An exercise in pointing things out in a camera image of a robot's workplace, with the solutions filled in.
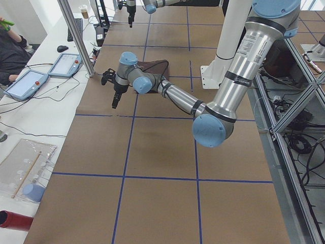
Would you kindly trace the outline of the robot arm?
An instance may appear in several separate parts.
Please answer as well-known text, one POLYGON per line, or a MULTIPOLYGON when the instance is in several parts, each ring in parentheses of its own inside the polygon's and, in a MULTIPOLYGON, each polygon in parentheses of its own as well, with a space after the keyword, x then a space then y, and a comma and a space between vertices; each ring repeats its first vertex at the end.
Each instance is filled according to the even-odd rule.
POLYGON ((215 59, 201 67, 204 88, 217 89, 209 103, 197 99, 162 74, 151 74, 132 52, 121 54, 117 70, 106 71, 102 84, 111 82, 116 108, 123 93, 133 87, 139 94, 156 92, 194 117, 192 133, 205 147, 221 145, 233 132, 236 111, 276 40, 291 38, 298 30, 300 1, 218 1, 226 5, 215 59))
MULTIPOLYGON (((148 13, 148 14, 153 14, 157 8, 162 8, 164 6, 170 6, 173 4, 178 4, 178 3, 185 3, 187 1, 178 1, 178 0, 147 0, 147 1, 143 1, 143 7, 144 10, 148 13)), ((128 24, 129 27, 132 28, 133 27, 133 22, 135 19, 135 14, 136 14, 136 1, 132 1, 132 0, 126 0, 126 1, 117 1, 117 6, 118 9, 121 10, 122 7, 126 7, 126 10, 129 14, 128 16, 128 24)))

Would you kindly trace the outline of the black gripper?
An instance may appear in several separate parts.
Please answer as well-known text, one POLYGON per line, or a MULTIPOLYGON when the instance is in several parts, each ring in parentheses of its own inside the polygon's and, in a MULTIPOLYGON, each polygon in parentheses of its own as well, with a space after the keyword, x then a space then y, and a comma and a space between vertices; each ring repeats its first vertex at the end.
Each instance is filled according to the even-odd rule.
POLYGON ((114 84, 115 94, 112 102, 112 108, 116 109, 122 94, 126 93, 128 90, 128 84, 125 85, 125 84, 118 83, 116 80, 116 72, 111 68, 109 68, 107 71, 103 73, 103 76, 101 78, 101 84, 105 85, 108 81, 114 84))
POLYGON ((127 12, 129 13, 128 24, 129 27, 132 27, 134 16, 136 13, 136 1, 135 0, 117 1, 117 4, 120 10, 122 9, 122 7, 126 7, 127 12))

